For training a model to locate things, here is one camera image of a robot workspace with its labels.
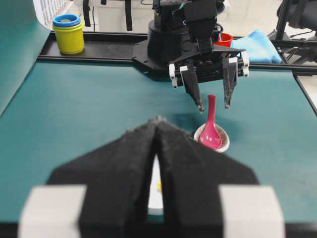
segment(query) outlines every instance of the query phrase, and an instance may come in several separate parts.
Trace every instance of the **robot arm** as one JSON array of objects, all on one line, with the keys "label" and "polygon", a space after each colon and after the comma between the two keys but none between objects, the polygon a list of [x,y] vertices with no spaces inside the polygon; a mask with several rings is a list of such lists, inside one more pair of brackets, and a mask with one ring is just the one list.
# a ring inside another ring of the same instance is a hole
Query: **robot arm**
[{"label": "robot arm", "polygon": [[223,79],[229,108],[237,77],[249,75],[245,50],[214,44],[222,31],[217,15],[224,9],[223,1],[154,0],[148,39],[135,47],[135,60],[154,71],[168,68],[172,85],[184,86],[200,112],[204,105],[199,83]]}]

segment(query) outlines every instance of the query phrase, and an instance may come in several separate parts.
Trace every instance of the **pink spoon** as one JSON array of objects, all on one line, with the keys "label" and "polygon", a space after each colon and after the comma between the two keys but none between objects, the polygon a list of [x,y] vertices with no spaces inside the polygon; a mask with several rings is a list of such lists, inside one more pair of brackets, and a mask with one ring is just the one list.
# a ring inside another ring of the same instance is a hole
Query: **pink spoon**
[{"label": "pink spoon", "polygon": [[216,110],[216,96],[208,95],[208,118],[206,126],[200,135],[200,142],[211,149],[218,149],[222,145],[222,140],[214,124]]}]

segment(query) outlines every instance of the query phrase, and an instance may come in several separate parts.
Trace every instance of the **yellow object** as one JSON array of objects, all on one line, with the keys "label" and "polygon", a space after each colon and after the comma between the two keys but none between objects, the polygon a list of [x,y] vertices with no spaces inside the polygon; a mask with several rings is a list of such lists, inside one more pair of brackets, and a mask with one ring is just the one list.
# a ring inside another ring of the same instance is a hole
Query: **yellow object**
[{"label": "yellow object", "polygon": [[77,26],[57,27],[55,30],[56,40],[60,52],[67,55],[77,54],[84,49],[84,23],[81,22]]},{"label": "yellow object", "polygon": [[162,192],[162,183],[160,180],[157,182],[157,191]]}]

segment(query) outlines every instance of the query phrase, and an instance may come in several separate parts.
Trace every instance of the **white bowl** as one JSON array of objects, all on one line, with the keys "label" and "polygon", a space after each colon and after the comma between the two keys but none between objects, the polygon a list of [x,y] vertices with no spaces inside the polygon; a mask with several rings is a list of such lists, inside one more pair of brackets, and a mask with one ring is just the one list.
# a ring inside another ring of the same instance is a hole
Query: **white bowl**
[{"label": "white bowl", "polygon": [[[205,126],[206,126],[206,124],[203,124],[196,130],[196,132],[194,134],[194,140],[196,140],[197,142],[200,142],[199,137],[200,137],[201,133],[203,132]],[[214,151],[216,151],[218,153],[223,153],[229,148],[230,139],[229,139],[227,132],[225,132],[225,130],[222,129],[221,126],[219,126],[217,124],[215,124],[215,126],[216,126],[216,130],[218,131],[218,133],[221,137],[222,145],[220,148],[215,149]]]}]

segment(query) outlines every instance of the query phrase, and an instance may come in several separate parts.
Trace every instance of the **green tabletop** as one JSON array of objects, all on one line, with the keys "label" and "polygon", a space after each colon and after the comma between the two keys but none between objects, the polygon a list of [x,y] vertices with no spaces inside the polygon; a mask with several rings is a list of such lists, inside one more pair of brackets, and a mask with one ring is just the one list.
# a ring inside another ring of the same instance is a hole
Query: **green tabletop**
[{"label": "green tabletop", "polygon": [[[317,222],[317,118],[289,71],[239,78],[224,109],[223,82],[200,84],[217,96],[216,121],[232,158],[274,187],[286,222]],[[52,169],[162,115],[193,133],[205,123],[184,88],[130,65],[36,63],[0,118],[0,222],[16,222],[32,186]]]},{"label": "green tabletop", "polygon": [[0,1],[0,116],[22,85],[50,31],[36,17],[33,0]]}]

